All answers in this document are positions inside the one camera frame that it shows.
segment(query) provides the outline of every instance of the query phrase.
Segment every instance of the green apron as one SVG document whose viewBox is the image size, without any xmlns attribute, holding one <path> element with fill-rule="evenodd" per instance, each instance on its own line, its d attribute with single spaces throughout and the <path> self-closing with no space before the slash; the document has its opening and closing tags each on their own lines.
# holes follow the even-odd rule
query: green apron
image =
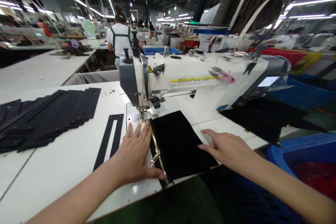
<svg viewBox="0 0 336 224">
<path fill-rule="evenodd" d="M 132 49 L 132 43 L 131 43 L 131 37 L 130 37 L 131 28 L 130 27 L 128 28 L 128 34 L 115 34 L 114 30 L 112 29 L 112 27 L 110 27 L 110 29 L 111 29 L 111 32 L 113 33 L 113 41 L 112 41 L 113 51 L 115 49 L 116 37 L 127 37 L 128 40 L 129 40 L 130 47 L 131 47 L 130 49 Z"/>
</svg>

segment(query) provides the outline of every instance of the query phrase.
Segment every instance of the blue crate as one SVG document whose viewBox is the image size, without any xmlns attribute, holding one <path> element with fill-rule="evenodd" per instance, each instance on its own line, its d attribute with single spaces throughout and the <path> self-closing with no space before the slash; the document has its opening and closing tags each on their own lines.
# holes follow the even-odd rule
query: blue crate
<svg viewBox="0 0 336 224">
<path fill-rule="evenodd" d="M 289 174 L 295 174 L 290 164 L 295 162 L 336 162 L 336 131 L 332 134 L 316 134 L 281 142 L 281 148 L 267 148 L 267 159 Z M 228 196 L 244 219 L 244 223 L 304 224 L 303 218 L 277 197 L 235 174 L 225 181 Z"/>
<path fill-rule="evenodd" d="M 281 148 L 267 148 L 267 159 L 296 177 L 290 165 L 296 162 L 336 163 L 336 131 L 281 142 Z"/>
<path fill-rule="evenodd" d="M 294 87 L 269 92 L 268 94 L 293 107 L 298 107 L 302 109 L 322 106 L 336 99 L 336 90 L 328 91 L 300 82 L 300 80 L 309 78 L 313 78 L 313 76 L 290 76 L 288 78 L 287 85 L 291 85 Z"/>
<path fill-rule="evenodd" d="M 147 55 L 155 55 L 156 53 L 164 55 L 165 49 L 163 47 L 154 47 L 154 48 L 143 48 L 143 53 Z M 182 55 L 183 52 L 180 50 L 177 50 L 176 48 L 169 47 L 169 53 L 175 54 L 175 55 Z"/>
</svg>

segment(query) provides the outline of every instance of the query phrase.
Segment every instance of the thread snips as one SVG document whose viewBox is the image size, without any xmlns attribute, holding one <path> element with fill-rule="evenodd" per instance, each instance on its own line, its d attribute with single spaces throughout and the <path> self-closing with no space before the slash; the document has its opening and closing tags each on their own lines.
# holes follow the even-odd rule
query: thread snips
<svg viewBox="0 0 336 224">
<path fill-rule="evenodd" d="M 213 76 L 216 76 L 218 79 L 225 81 L 227 83 L 233 84 L 237 81 L 236 78 L 234 78 L 231 74 L 225 72 L 224 70 L 213 66 L 211 67 L 213 71 L 209 71 L 209 73 Z"/>
</svg>

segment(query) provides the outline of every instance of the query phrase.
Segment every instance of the yellow warning label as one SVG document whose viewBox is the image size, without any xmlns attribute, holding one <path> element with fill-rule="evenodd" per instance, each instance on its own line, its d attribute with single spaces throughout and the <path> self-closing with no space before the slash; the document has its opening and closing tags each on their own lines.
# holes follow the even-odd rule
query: yellow warning label
<svg viewBox="0 0 336 224">
<path fill-rule="evenodd" d="M 196 78 L 184 78 L 184 79 L 171 79 L 169 83 L 173 85 L 188 85 L 188 84 L 200 84 L 202 82 L 207 82 L 210 79 L 216 79 L 215 76 L 205 76 Z"/>
</svg>

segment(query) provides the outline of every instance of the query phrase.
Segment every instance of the hair bun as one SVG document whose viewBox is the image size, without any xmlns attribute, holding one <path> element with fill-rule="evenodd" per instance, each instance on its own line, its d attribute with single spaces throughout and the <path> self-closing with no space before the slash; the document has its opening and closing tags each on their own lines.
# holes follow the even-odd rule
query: hair bun
<svg viewBox="0 0 336 224">
<path fill-rule="evenodd" d="M 120 8 L 119 5 L 116 5 L 116 6 L 115 6 L 115 9 L 116 9 L 116 12 L 117 12 L 118 14 L 119 14 L 119 13 L 122 13 L 121 8 Z"/>
</svg>

